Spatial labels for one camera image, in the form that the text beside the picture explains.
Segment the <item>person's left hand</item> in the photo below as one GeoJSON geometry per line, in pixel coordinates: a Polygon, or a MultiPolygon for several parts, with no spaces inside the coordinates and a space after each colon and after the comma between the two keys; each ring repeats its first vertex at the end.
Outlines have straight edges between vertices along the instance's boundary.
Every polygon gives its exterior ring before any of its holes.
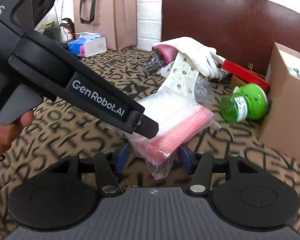
{"type": "Polygon", "coordinates": [[[11,148],[12,142],[19,137],[24,127],[30,126],[34,120],[34,111],[24,113],[11,125],[0,124],[0,158],[11,148]]]}

